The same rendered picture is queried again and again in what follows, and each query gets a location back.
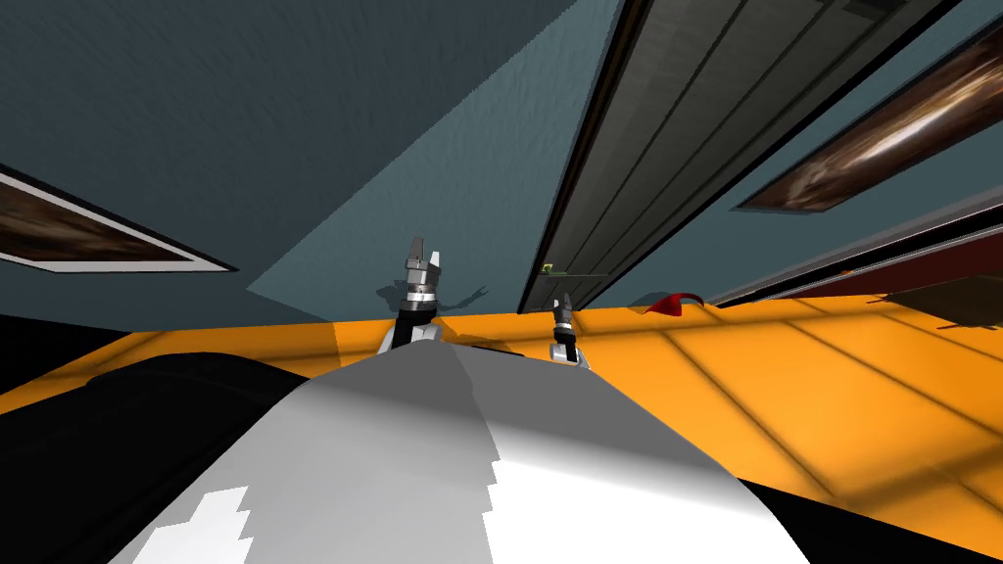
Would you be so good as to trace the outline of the red curved object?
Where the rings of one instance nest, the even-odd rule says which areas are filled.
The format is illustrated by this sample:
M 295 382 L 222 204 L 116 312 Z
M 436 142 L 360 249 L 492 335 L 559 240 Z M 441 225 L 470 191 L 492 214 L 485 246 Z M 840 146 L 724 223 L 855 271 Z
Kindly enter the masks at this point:
M 700 306 L 705 306 L 705 300 L 693 293 L 673 293 L 668 294 L 644 311 L 644 314 L 654 312 L 662 315 L 679 317 L 681 316 L 684 301 L 691 301 Z

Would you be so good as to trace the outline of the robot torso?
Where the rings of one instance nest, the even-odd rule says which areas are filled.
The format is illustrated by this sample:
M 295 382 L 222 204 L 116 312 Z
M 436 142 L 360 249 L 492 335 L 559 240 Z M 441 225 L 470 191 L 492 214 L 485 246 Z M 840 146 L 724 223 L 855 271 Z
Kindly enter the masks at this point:
M 271 408 L 109 564 L 808 564 L 594 372 L 419 341 Z

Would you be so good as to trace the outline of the dark grey door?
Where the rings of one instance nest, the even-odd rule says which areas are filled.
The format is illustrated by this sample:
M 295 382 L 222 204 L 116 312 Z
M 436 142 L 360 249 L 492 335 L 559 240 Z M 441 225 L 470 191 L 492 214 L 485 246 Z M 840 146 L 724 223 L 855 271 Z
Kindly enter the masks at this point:
M 959 0 L 626 0 L 519 313 L 590 305 Z

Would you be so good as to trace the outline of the white framed brown picture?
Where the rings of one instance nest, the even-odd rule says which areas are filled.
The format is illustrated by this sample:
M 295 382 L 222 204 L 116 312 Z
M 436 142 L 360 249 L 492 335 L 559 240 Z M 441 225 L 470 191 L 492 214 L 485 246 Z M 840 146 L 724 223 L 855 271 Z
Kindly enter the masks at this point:
M 237 271 L 4 164 L 0 260 L 54 273 Z

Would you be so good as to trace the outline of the black framed brown picture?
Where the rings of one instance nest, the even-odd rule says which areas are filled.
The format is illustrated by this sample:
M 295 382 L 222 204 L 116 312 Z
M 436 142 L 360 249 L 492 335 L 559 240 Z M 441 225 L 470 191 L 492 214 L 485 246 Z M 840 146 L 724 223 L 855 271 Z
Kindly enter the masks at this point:
M 826 212 L 1003 121 L 1003 16 L 739 205 Z

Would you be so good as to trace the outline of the dark brown table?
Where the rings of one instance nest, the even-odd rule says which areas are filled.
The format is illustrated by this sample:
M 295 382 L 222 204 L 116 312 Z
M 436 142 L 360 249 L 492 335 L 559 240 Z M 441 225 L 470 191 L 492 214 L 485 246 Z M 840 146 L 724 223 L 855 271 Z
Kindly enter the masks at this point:
M 948 322 L 947 328 L 1003 328 L 1003 270 L 895 292 L 872 301 L 890 302 Z

